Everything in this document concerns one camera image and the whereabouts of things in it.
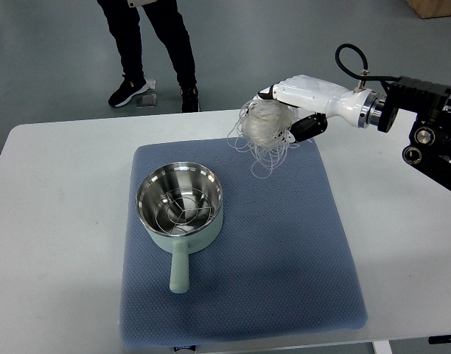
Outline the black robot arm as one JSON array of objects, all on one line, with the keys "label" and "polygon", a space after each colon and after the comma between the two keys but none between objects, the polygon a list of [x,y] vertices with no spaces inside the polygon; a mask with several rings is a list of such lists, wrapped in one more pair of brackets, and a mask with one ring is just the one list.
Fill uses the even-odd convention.
[{"label": "black robot arm", "polygon": [[451,86],[409,77],[384,78],[385,97],[368,121],[387,133],[400,110],[416,115],[403,160],[451,192]]}]

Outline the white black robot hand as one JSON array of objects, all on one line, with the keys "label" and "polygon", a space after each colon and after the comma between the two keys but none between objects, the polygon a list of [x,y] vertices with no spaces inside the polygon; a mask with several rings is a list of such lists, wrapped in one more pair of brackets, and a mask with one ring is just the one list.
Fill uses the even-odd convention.
[{"label": "white black robot hand", "polygon": [[259,91],[257,97],[311,113],[290,126],[295,142],[323,133],[332,117],[340,117],[356,128],[377,125],[385,102],[384,97],[369,88],[347,89],[306,75],[287,78]]}]

